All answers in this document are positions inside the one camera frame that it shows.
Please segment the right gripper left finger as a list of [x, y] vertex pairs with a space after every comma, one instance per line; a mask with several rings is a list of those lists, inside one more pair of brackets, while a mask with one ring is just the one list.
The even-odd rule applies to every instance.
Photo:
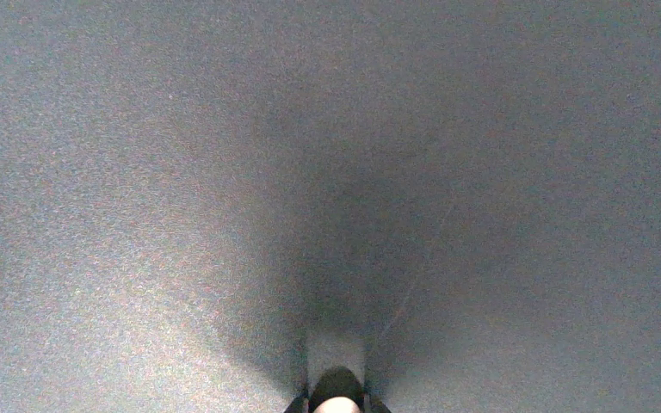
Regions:
[[308, 413], [309, 398], [306, 394], [300, 394], [288, 405], [283, 413]]

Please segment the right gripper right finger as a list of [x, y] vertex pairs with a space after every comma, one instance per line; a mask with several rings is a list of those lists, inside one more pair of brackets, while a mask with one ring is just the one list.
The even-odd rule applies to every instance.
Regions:
[[384, 405], [379, 397], [366, 393], [363, 396], [363, 412], [364, 413], [391, 413], [391, 411]]

